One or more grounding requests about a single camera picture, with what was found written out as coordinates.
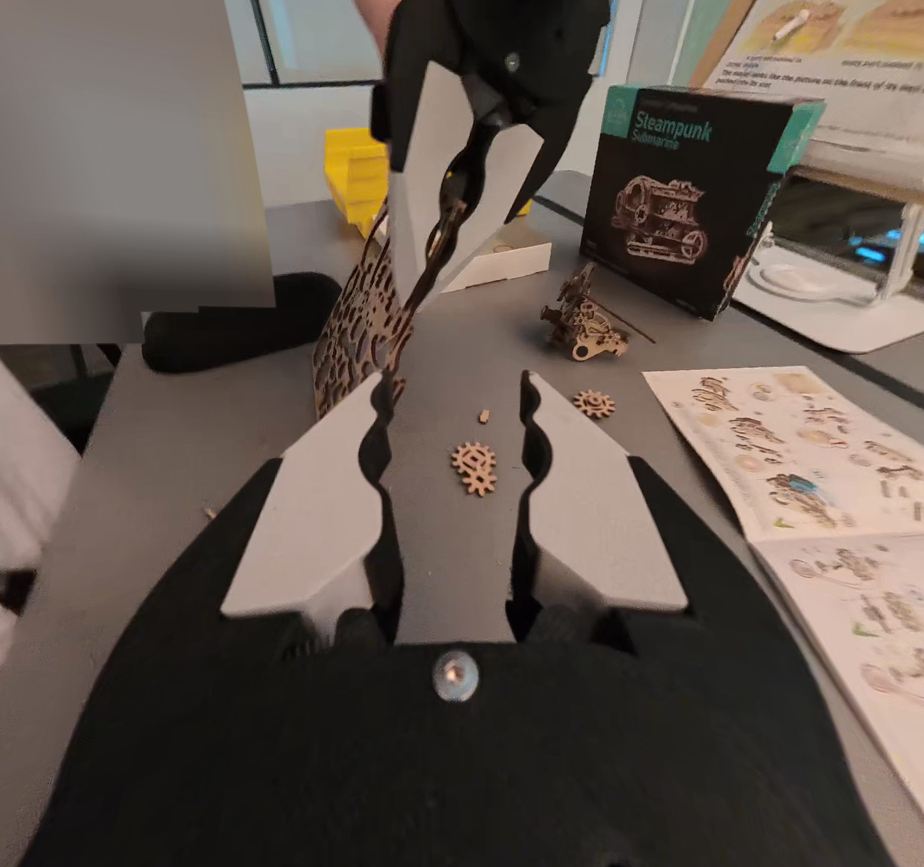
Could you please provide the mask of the partly built wooden model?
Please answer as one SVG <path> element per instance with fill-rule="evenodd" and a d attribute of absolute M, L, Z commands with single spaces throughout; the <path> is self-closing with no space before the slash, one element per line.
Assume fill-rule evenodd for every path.
<path fill-rule="evenodd" d="M 634 336 L 655 344 L 654 336 L 591 295 L 595 270 L 596 264 L 588 262 L 572 272 L 560 287 L 556 306 L 542 308 L 539 318 L 552 328 L 549 342 L 560 346 L 575 362 L 587 362 L 602 354 L 619 358 L 628 351 Z"/>

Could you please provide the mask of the open instruction booklet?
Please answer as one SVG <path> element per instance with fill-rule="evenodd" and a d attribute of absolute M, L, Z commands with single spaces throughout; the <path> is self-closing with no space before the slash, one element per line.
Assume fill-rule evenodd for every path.
<path fill-rule="evenodd" d="M 922 445 L 805 366 L 643 376 L 922 808 Z"/>

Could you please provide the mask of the yellow plastic bin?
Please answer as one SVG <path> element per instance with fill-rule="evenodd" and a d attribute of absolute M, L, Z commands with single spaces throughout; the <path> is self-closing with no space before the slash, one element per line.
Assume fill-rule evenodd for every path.
<path fill-rule="evenodd" d="M 328 129 L 324 174 L 332 199 L 350 226 L 370 236 L 388 189 L 386 146 L 369 129 Z"/>

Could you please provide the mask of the black model kit box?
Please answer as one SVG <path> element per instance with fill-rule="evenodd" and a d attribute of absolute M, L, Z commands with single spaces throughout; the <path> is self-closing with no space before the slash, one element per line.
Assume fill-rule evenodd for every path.
<path fill-rule="evenodd" d="M 581 253 L 714 321 L 825 107 L 753 92 L 610 87 Z"/>

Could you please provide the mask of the thin spoked wooden gear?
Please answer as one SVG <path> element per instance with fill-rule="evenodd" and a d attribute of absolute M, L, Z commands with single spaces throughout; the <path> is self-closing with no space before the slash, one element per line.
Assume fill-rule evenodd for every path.
<path fill-rule="evenodd" d="M 452 466 L 463 478 L 491 475 L 497 464 L 491 447 L 478 442 L 457 445 L 450 458 Z"/>

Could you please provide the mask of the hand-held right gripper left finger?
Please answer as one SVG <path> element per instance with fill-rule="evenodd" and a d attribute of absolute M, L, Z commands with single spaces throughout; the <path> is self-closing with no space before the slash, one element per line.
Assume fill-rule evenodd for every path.
<path fill-rule="evenodd" d="M 228 619 L 292 612 L 324 643 L 344 611 L 393 641 L 405 575 L 390 495 L 393 377 L 374 373 L 289 446 L 221 606 Z"/>

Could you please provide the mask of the white sign stand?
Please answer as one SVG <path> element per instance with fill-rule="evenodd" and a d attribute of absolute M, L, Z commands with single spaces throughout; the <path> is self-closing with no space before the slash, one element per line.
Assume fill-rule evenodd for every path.
<path fill-rule="evenodd" d="M 733 299 L 839 353 L 921 336 L 922 217 L 922 140 L 849 148 L 816 139 Z"/>

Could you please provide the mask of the white box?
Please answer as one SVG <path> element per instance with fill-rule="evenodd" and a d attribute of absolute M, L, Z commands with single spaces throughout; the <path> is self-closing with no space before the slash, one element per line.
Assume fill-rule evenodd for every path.
<path fill-rule="evenodd" d="M 486 241 L 438 292 L 451 293 L 546 272 L 551 254 L 551 240 L 530 226 L 524 217 L 517 217 Z"/>

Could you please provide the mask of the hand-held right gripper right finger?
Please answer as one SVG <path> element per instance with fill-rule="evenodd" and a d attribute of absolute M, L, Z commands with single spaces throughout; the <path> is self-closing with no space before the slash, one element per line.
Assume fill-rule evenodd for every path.
<path fill-rule="evenodd" d="M 521 374 L 519 399 L 528 481 L 505 605 L 515 640 L 556 607 L 589 633 L 617 611 L 686 612 L 628 452 L 532 370 Z"/>

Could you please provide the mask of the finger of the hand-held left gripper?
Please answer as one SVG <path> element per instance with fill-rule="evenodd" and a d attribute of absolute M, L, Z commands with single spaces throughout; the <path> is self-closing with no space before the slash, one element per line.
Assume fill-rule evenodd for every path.
<path fill-rule="evenodd" d="M 430 294 L 442 292 L 465 269 L 482 245 L 526 203 L 518 194 L 543 145 L 543 138 L 526 124 L 503 129 L 488 150 L 477 201 L 470 203 L 458 228 L 453 253 L 438 272 Z"/>
<path fill-rule="evenodd" d="M 474 122 L 460 76 L 429 62 L 402 171 L 392 171 L 388 240 L 398 300 L 410 305 L 427 263 L 433 227 L 441 217 L 445 174 L 466 148 Z"/>

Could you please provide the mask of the laser-cut wooden parts sheet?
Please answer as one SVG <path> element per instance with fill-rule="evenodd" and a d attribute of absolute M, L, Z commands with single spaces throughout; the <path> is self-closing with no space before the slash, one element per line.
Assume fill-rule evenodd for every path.
<path fill-rule="evenodd" d="M 456 250 L 468 206 L 451 201 L 441 213 L 426 243 L 424 270 L 406 302 L 398 296 L 391 240 L 387 237 L 380 244 L 375 237 L 387 212 L 384 203 L 315 346 L 312 376 L 317 421 L 371 375 L 388 372 L 396 376 L 418 309 L 433 293 L 437 277 Z"/>

